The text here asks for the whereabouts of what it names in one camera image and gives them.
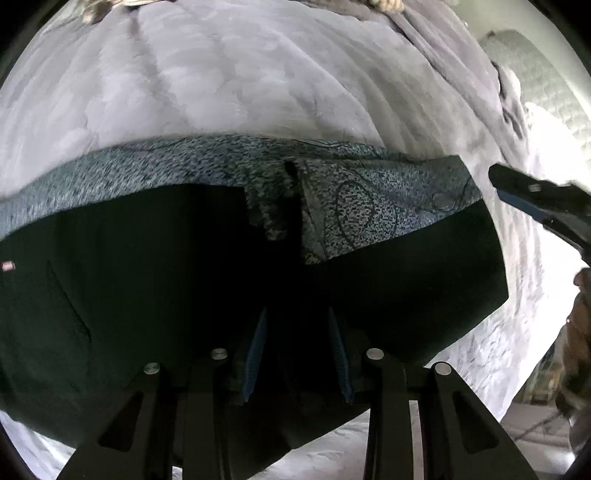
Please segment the person's right hand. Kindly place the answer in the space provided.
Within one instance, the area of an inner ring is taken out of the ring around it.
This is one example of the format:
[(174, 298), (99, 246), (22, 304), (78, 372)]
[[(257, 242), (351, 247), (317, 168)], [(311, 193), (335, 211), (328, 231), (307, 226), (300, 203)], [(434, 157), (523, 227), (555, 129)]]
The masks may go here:
[(590, 269), (582, 269), (574, 278), (578, 288), (572, 310), (562, 333), (564, 375), (556, 404), (561, 414), (572, 418), (590, 406)]

